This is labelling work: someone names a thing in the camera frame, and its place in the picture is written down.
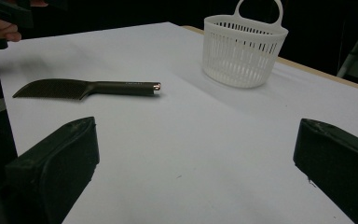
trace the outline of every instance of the human hand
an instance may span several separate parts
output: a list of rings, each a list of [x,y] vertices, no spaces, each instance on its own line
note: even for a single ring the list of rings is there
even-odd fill
[[[15,4],[15,0],[8,0],[9,3]],[[32,7],[45,7],[48,4],[43,0],[31,0]],[[6,39],[12,42],[19,42],[21,34],[18,32],[18,26],[7,21],[0,20],[0,39]]]

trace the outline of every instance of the wooden table edge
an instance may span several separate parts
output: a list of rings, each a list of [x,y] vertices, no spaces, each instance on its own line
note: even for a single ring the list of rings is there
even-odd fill
[[[182,27],[186,28],[187,30],[190,30],[190,31],[193,31],[193,32],[196,32],[196,33],[199,33],[199,34],[203,35],[203,30],[201,30],[201,29],[199,29],[197,27],[187,26],[187,25],[184,25]],[[348,81],[348,80],[340,78],[340,77],[335,77],[335,76],[329,75],[329,74],[321,72],[319,70],[307,67],[307,66],[305,66],[303,64],[295,63],[295,62],[289,61],[289,60],[281,58],[281,57],[278,57],[277,62],[286,64],[288,66],[297,68],[299,70],[303,70],[303,71],[311,73],[313,75],[317,75],[317,76],[324,77],[324,78],[327,78],[327,79],[330,79],[330,80],[334,80],[336,82],[339,82],[339,83],[342,83],[342,84],[345,84],[345,85],[348,85],[348,86],[351,86],[351,87],[354,87],[354,88],[358,89],[358,84],[357,83]]]

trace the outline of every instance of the white tabletop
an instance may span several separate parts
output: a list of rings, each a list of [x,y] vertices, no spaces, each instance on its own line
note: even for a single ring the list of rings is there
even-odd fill
[[[93,116],[101,162],[64,221],[352,223],[293,162],[302,118],[358,136],[358,89],[276,63],[244,90],[201,70],[203,36],[171,23],[9,43],[0,76],[17,150]],[[49,77],[159,81],[159,97],[13,99]]]

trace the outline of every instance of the white plastic basket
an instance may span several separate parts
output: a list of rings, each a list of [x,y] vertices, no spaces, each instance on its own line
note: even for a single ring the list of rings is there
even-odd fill
[[[264,84],[281,50],[288,31],[282,24],[282,3],[279,18],[272,24],[245,19],[237,4],[235,13],[216,15],[204,20],[202,68],[211,78],[239,88]]]

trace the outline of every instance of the table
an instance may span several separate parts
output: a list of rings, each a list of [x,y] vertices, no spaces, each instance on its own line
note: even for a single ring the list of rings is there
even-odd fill
[[[201,34],[169,22],[9,43],[0,76],[19,154],[93,116],[101,162],[65,224],[352,223],[294,165],[299,122],[358,136],[358,88],[276,62],[261,87],[203,74]],[[13,99],[48,77],[160,81],[159,97]]]

